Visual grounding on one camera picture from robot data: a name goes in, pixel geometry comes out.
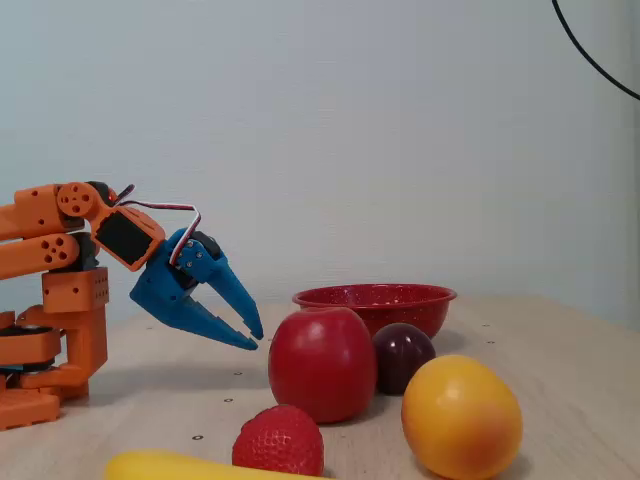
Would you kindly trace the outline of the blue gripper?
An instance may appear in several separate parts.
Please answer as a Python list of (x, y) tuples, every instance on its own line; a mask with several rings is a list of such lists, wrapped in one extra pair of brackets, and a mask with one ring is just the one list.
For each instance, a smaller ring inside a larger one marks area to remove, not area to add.
[(131, 299), (172, 328), (243, 350), (256, 350), (255, 340), (232, 328), (192, 297), (197, 287), (209, 285), (242, 318), (251, 334), (257, 340), (263, 339), (257, 305), (217, 242), (196, 231), (187, 239), (177, 262), (170, 263), (171, 254), (185, 232), (180, 229), (161, 244), (131, 291)]

